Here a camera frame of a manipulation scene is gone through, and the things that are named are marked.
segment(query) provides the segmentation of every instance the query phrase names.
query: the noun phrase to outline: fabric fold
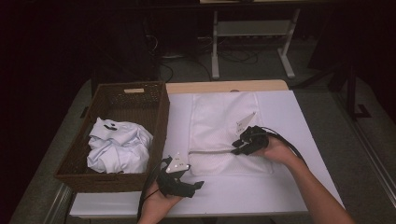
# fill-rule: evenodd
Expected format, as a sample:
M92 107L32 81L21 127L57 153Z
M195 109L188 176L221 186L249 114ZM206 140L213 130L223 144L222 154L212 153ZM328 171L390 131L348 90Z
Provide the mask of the fabric fold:
M265 158L230 153L239 138L237 122L256 112L251 124L263 126L254 92L197 93L192 97L189 163L193 175L272 173Z

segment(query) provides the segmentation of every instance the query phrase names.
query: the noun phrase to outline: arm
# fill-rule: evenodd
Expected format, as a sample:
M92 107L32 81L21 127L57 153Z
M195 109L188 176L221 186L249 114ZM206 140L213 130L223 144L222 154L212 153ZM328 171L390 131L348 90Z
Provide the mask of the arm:
M182 197L173 195L163 196L158 190L157 181L152 183L146 197L147 199L142 207L142 216L138 224L155 224L160 222L169 210L183 199Z
M255 152L255 155L264 156L288 167L315 223L355 223L341 204L314 177L304 162L281 141L270 137L269 146Z

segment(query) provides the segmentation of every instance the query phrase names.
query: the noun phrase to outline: woven basket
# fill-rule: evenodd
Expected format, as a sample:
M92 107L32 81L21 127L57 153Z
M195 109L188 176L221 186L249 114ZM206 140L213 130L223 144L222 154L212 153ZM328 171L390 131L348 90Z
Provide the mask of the woven basket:
M71 147L55 173L75 192L140 191L150 171L163 158L169 115L169 98L163 82L101 84ZM101 174L87 166L89 133L97 118L130 121L154 137L148 166L141 174Z

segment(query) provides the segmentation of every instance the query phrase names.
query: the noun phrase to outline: white cloth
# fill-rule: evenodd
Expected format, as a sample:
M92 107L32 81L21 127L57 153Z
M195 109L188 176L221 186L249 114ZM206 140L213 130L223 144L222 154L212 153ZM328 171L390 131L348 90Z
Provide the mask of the white cloth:
M99 173L143 173L152 135L141 125L97 119L90 132L88 167Z
M192 97L189 163L193 175L246 174L273 172L265 158L232 153L232 143L239 139L237 122L254 112L250 126L262 125L259 104L254 92L198 93Z

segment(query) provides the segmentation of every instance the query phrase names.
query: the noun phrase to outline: white label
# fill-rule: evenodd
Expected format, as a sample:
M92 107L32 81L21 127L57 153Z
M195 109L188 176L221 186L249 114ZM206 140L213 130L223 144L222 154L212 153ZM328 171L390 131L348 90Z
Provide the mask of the white label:
M189 170L189 165L186 164L179 156L179 153L172 159L171 163L169 163L168 168L166 169L166 173L172 174L178 171L186 171Z
M236 135L240 135L242 132L244 132L247 129L248 125L253 120L254 116L256 116L256 112L253 112L251 115L236 122Z
M139 92L145 92L144 89L127 89L124 90L125 93L139 93Z

